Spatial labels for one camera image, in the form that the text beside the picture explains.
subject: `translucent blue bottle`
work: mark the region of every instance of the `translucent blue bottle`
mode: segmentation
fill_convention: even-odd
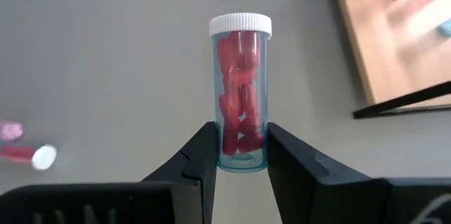
[[[267,159],[267,41],[271,19],[231,13],[210,21],[213,41],[218,167],[235,173],[265,169]]]

